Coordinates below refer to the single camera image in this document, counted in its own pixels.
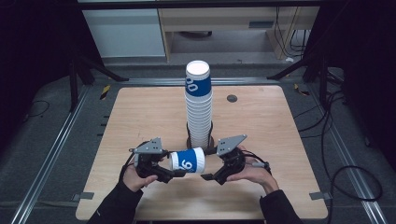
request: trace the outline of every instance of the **blue label on cup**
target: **blue label on cup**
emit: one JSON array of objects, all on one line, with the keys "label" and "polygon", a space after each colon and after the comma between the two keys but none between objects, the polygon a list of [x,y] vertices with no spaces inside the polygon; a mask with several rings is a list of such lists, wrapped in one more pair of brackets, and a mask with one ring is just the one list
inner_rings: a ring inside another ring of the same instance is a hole
[{"label": "blue label on cup", "polygon": [[192,80],[186,77],[186,92],[195,97],[205,96],[212,90],[210,76],[203,80]]},{"label": "blue label on cup", "polygon": [[197,156],[194,149],[188,149],[177,152],[178,167],[187,170],[189,173],[195,173],[197,170]]}]

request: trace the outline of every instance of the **white wall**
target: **white wall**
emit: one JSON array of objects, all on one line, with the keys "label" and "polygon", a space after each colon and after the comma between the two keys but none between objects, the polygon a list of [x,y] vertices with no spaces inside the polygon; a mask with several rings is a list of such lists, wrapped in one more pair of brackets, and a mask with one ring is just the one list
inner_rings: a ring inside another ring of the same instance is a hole
[{"label": "white wall", "polygon": [[165,56],[157,9],[85,10],[83,13],[102,58]]}]

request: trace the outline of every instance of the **stack of paper cups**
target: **stack of paper cups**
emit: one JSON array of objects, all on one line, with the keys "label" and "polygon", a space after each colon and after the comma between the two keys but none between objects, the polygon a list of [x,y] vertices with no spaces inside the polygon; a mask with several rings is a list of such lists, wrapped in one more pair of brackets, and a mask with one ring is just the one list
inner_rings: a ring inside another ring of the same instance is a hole
[{"label": "stack of paper cups", "polygon": [[191,146],[206,149],[212,124],[212,85],[209,64],[203,61],[187,64],[185,96]]}]

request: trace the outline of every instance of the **person's left hand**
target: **person's left hand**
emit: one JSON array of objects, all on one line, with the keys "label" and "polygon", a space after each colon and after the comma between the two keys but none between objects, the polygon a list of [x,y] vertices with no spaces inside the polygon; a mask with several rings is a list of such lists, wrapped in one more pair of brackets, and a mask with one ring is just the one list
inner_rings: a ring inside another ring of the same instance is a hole
[{"label": "person's left hand", "polygon": [[130,189],[133,192],[137,192],[138,190],[143,188],[143,186],[147,187],[149,184],[154,182],[157,178],[158,178],[158,176],[156,176],[156,175],[151,175],[146,178],[141,178],[137,174],[134,166],[132,164],[129,164],[128,168],[126,168],[126,170],[125,170],[123,182],[126,185],[126,187],[128,187],[128,189]]}]

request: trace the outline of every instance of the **table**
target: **table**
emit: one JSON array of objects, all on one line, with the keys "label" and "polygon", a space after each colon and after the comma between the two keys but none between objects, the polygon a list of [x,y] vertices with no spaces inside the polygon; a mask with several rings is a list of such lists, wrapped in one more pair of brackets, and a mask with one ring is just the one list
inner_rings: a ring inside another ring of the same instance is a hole
[{"label": "table", "polygon": [[[242,143],[265,161],[301,218],[325,218],[323,200],[311,201],[317,192],[304,146],[282,89],[278,86],[214,86],[213,132],[215,139],[247,134]],[[235,103],[227,96],[237,96]],[[77,218],[89,219],[100,202],[114,188],[120,168],[130,155],[129,148],[160,136],[163,148],[186,148],[184,87],[123,88],[114,104],[103,140],[97,151]],[[216,155],[206,158],[205,173],[221,167]],[[168,168],[167,162],[161,163]],[[154,182],[136,208],[136,220],[263,219],[259,206],[262,187],[241,180],[220,186],[198,174],[175,178],[168,184]]]}]

